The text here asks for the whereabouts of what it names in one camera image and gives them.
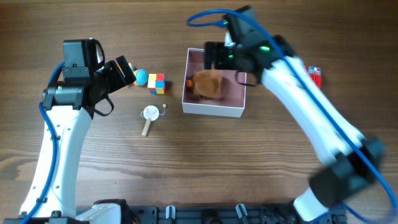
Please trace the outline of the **brown plush toy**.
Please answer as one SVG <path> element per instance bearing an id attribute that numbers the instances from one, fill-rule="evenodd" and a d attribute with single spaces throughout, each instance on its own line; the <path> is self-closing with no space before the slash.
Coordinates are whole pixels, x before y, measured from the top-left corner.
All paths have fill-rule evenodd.
<path id="1" fill-rule="evenodd" d="M 203 99 L 215 99 L 222 96 L 222 75 L 219 70 L 201 70 L 194 72 L 186 80 L 189 92 Z"/>

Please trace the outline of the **colourful two-by-two puzzle cube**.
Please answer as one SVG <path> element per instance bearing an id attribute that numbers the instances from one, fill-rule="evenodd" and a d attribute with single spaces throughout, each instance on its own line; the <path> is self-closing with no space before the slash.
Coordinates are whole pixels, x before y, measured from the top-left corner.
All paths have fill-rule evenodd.
<path id="1" fill-rule="evenodd" d="M 163 73 L 150 73 L 147 88 L 151 94 L 164 95 L 166 89 L 165 75 Z"/>

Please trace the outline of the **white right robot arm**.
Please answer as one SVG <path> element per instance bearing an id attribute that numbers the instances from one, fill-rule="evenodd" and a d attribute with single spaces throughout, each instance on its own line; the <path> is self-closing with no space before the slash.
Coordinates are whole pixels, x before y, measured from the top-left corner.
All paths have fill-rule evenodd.
<path id="1" fill-rule="evenodd" d="M 290 223 L 316 223 L 371 184 L 383 184 L 382 142 L 366 139 L 339 114 L 290 44 L 262 28 L 249 6 L 218 13 L 223 18 L 216 25 L 226 29 L 226 38 L 205 44 L 205 68 L 253 74 L 288 109 L 323 164 L 280 214 Z"/>

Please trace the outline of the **red toy fire truck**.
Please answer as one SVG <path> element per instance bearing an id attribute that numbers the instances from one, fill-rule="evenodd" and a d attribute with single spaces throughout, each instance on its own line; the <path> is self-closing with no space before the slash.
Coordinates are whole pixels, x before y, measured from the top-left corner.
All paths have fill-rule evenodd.
<path id="1" fill-rule="evenodd" d="M 310 76 L 310 78 L 316 84 L 316 86 L 318 88 L 321 88 L 321 85 L 322 85 L 322 71 L 321 71 L 321 68 L 306 65 L 305 69 L 306 69 L 308 75 Z"/>

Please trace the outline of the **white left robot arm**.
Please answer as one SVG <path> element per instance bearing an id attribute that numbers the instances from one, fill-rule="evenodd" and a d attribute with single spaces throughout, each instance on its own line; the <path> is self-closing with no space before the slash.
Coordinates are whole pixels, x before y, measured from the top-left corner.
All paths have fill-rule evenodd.
<path id="1" fill-rule="evenodd" d="M 65 40 L 58 65 L 39 104 L 44 136 L 29 193 L 21 206 L 22 223 L 59 213 L 74 217 L 75 185 L 81 150 L 95 106 L 136 78 L 126 58 L 107 61 L 96 39 Z"/>

